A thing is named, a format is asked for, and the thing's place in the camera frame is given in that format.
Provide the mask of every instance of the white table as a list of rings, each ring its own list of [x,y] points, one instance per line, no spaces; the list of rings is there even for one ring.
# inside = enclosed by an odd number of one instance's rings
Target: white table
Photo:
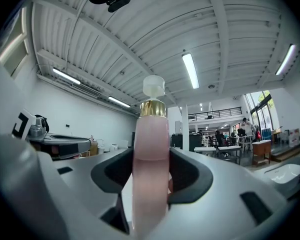
[[[260,144],[266,143],[266,142],[271,142],[271,139],[260,140],[260,141],[252,143],[252,145],[260,145]]]
[[[218,150],[221,152],[232,152],[235,151],[235,163],[237,163],[237,153],[239,151],[239,165],[241,162],[241,154],[242,154],[242,148],[240,146],[218,146]]]
[[[196,153],[202,153],[202,154],[212,154],[212,156],[216,156],[216,148],[212,146],[200,146],[200,147],[195,147],[194,152]]]

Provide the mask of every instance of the desk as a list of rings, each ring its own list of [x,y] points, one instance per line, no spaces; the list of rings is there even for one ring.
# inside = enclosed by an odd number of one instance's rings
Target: desk
[[[270,158],[271,158],[271,140],[261,140],[252,143],[253,146],[253,152],[252,152],[252,165],[258,166],[258,164],[263,163],[265,160],[269,161],[270,164]],[[257,156],[263,156],[262,161],[255,161],[255,155]]]
[[[237,153],[239,151],[239,165],[241,162],[242,148],[240,146],[218,146],[218,150],[222,152],[232,152],[235,151],[235,163],[237,163]]]
[[[202,154],[212,154],[213,157],[216,157],[216,148],[215,147],[195,147],[194,152]]]

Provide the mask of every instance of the air vent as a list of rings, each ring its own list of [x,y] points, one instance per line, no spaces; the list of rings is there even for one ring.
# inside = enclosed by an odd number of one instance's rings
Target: air vent
[[[88,94],[89,96],[92,96],[94,98],[99,98],[101,93],[100,92],[97,92],[96,90],[88,87],[88,86],[85,86],[84,84],[76,84],[76,83],[73,83],[72,86],[71,86],[72,89],[75,89],[81,93],[84,93],[84,94]]]

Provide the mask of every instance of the ceiling light fixture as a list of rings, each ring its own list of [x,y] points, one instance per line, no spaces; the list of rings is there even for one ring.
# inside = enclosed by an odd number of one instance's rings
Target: ceiling light fixture
[[[126,108],[131,108],[131,106],[130,105],[128,105],[128,104],[126,104],[126,103],[124,103],[124,102],[122,102],[122,101],[120,101],[120,100],[118,100],[118,99],[116,99],[116,98],[114,98],[114,97],[109,97],[109,100],[112,100],[113,102],[116,102],[116,103],[118,103],[118,104],[120,104],[120,105],[122,105],[122,106],[124,106],[124,107],[126,107]]]
[[[192,55],[190,53],[182,56],[186,70],[188,71],[193,89],[199,88],[198,76]]]
[[[79,80],[73,78],[72,76],[70,76],[70,75],[68,75],[68,74],[66,74],[66,73],[63,73],[63,72],[60,71],[59,69],[57,69],[57,68],[54,67],[52,70],[53,70],[54,73],[56,73],[56,74],[62,76],[63,78],[66,78],[66,79],[68,79],[68,80],[70,80],[70,81],[76,83],[77,85],[80,85],[80,81],[79,81]]]
[[[285,57],[284,57],[284,60],[283,62],[281,63],[279,69],[277,70],[277,72],[275,73],[276,76],[280,75],[282,70],[285,68],[285,66],[287,65],[291,55],[293,54],[294,50],[296,48],[296,45],[295,44],[291,44],[289,49],[288,49],[288,52],[286,53]]]

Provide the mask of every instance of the table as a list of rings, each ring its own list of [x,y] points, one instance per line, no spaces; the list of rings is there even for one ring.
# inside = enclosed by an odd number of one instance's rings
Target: table
[[[245,145],[250,145],[252,144],[252,140],[251,138],[253,137],[253,135],[248,135],[248,136],[242,136],[242,137],[237,137],[238,138],[238,143],[241,144],[241,147],[242,147],[242,151],[244,150],[245,148]]]
[[[213,157],[216,157],[216,148],[215,147],[203,147],[203,146],[200,146],[200,147],[195,147],[194,148],[194,152],[196,153],[199,153],[201,152],[202,154],[212,154]]]
[[[264,162],[265,160],[269,161],[270,164],[270,159],[271,159],[271,140],[266,139],[266,140],[261,140],[252,143],[253,146],[253,152],[252,152],[252,165],[255,164],[258,166],[258,164]],[[263,156],[262,161],[255,161],[255,155],[257,156]]]
[[[235,151],[235,163],[237,163],[237,153],[239,151],[239,165],[241,162],[241,154],[242,154],[242,148],[240,146],[218,146],[219,151],[223,152],[232,152]]]

